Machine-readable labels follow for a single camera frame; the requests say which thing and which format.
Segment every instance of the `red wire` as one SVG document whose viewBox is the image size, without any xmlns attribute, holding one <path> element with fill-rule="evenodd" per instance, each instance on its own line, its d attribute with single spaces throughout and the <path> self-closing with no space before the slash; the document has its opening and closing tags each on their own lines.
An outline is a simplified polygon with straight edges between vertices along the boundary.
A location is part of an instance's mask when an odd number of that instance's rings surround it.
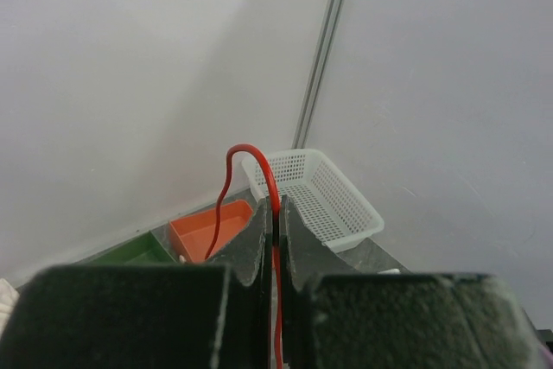
<svg viewBox="0 0 553 369">
<path fill-rule="evenodd" d="M 228 188 L 231 186 L 232 157 L 239 151 L 246 151 L 256 158 L 261 168 L 261 171 L 265 176 L 265 181 L 267 182 L 267 188 L 269 189 L 270 207 L 273 211 L 273 219 L 278 219 L 278 214 L 280 213 L 280 197 L 278 196 L 277 183 L 275 182 L 275 177 L 273 176 L 273 172 L 270 169 L 269 162 L 267 162 L 267 159 L 265 158 L 264 154 L 261 152 L 261 150 L 259 150 L 257 147 L 252 146 L 251 144 L 237 144 L 236 146 L 232 146 L 226 152 L 225 185 L 223 186 L 223 190 L 221 190 L 221 193 L 219 195 L 219 198 L 217 198 L 217 203 L 215 205 L 215 217 L 216 217 L 215 233 L 213 234 L 213 240 L 211 241 L 211 245 L 209 245 L 209 249 L 207 250 L 206 259 L 208 259 L 211 256 L 213 248 L 217 243 L 217 238 L 219 237 L 219 229 L 221 226 L 221 203 L 223 202 L 223 199 L 226 196 L 226 192 L 228 191 Z M 276 310 L 274 346 L 275 346 L 276 368 L 282 369 L 283 355 L 282 355 L 282 349 L 281 349 L 281 338 L 282 338 L 282 332 L 283 332 L 283 310 L 282 310 L 282 303 L 281 303 L 282 298 L 281 298 L 281 281 L 280 281 L 280 251 L 278 250 L 278 246 L 273 246 L 273 258 L 275 260 L 276 292 L 278 294 L 278 309 Z"/>
</svg>

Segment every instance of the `mesh basket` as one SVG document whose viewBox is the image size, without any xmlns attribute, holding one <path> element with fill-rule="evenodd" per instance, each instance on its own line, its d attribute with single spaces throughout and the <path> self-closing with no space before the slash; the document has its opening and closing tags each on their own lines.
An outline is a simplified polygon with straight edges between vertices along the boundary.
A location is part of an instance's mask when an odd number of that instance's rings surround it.
<svg viewBox="0 0 553 369">
<path fill-rule="evenodd" d="M 280 194 L 294 200 L 305 225 L 334 252 L 357 246 L 384 229 L 384 221 L 357 188 L 319 150 L 267 155 Z M 256 200 L 269 194 L 253 156 L 242 161 Z"/>
</svg>

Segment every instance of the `white plastic basket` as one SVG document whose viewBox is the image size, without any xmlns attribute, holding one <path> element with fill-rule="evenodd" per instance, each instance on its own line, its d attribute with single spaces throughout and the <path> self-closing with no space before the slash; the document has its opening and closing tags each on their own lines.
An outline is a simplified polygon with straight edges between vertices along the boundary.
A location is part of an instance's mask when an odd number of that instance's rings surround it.
<svg viewBox="0 0 553 369">
<path fill-rule="evenodd" d="M 349 250 L 384 229 L 384 221 L 338 168 L 319 150 L 267 155 L 280 194 L 291 197 L 305 225 L 334 252 Z M 263 172 L 253 156 L 242 167 L 256 200 L 267 196 Z"/>
</svg>

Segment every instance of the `orange tray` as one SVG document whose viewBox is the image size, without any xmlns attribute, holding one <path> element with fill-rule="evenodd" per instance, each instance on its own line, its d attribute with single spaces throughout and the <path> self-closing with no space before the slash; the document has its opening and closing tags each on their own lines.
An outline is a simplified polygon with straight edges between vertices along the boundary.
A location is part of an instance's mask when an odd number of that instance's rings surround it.
<svg viewBox="0 0 553 369">
<path fill-rule="evenodd" d="M 252 214 L 245 200 L 236 200 L 221 207 L 219 237 L 211 256 L 245 228 Z M 169 225 L 169 240 L 176 253 L 190 263 L 204 261 L 215 232 L 215 208 L 172 220 Z"/>
</svg>

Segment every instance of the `textured black surface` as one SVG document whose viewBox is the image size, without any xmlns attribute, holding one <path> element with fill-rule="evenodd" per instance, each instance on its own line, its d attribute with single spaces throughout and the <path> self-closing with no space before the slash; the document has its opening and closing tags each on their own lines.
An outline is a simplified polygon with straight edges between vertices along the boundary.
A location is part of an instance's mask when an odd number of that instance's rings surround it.
<svg viewBox="0 0 553 369">
<path fill-rule="evenodd" d="M 207 261 L 230 264 L 232 276 L 221 367 L 269 367 L 272 213 L 257 204 L 246 228 Z"/>
<path fill-rule="evenodd" d="M 304 367 L 543 367 L 495 277 L 324 276 L 302 292 Z"/>
<path fill-rule="evenodd" d="M 294 201 L 282 197 L 279 220 L 279 246 L 283 286 L 283 355 L 290 360 L 293 349 L 301 349 L 298 295 L 315 273 L 357 274 L 354 268 L 338 258 L 305 226 Z"/>
<path fill-rule="evenodd" d="M 0 367 L 171 367 L 183 354 L 201 367 L 215 352 L 229 275 L 223 267 L 47 270 L 16 305 Z M 201 310 L 201 321 L 192 310 Z"/>
</svg>

